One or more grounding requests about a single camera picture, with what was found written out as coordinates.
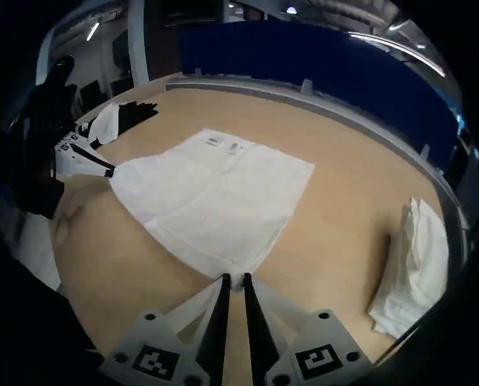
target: white cloth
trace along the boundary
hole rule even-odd
[[[411,198],[369,311],[374,330],[395,338],[406,332],[443,295],[448,259],[442,220],[423,199]]]
[[[169,252],[237,285],[263,262],[313,172],[278,150],[204,129],[158,156],[119,165],[117,198]]]
[[[119,111],[120,106],[114,102],[109,103],[101,110],[89,130],[88,140],[90,143],[98,139],[102,145],[105,145],[118,138]]]

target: blue panel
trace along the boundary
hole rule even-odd
[[[252,21],[214,24],[181,33],[182,71],[250,75],[314,87],[359,107],[402,132],[444,168],[458,124],[419,75],[391,55],[349,35],[301,23]]]

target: clothing pile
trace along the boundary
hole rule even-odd
[[[369,315],[374,330],[400,337],[443,295],[449,247],[442,220],[423,200],[404,207],[400,230]]]

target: light wood surface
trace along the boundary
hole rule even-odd
[[[99,149],[115,164],[177,145],[204,127],[315,164],[293,218],[255,276],[304,309],[330,308],[375,360],[392,342],[366,314],[390,234],[410,196],[441,216],[426,177],[383,145],[317,114],[253,96],[174,89],[159,114]],[[127,212],[106,179],[75,176],[52,222],[66,296],[105,356],[142,309],[166,312],[211,280],[170,256]],[[231,293],[224,385],[249,385],[242,294]]]

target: white wall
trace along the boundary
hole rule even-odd
[[[127,19],[103,23],[91,40],[80,39],[67,43],[54,54],[55,58],[71,55],[75,67],[66,84],[75,84],[80,90],[89,83],[98,80],[100,90],[111,98],[111,82],[120,78],[120,69],[115,66],[113,58],[113,41],[127,30]]]

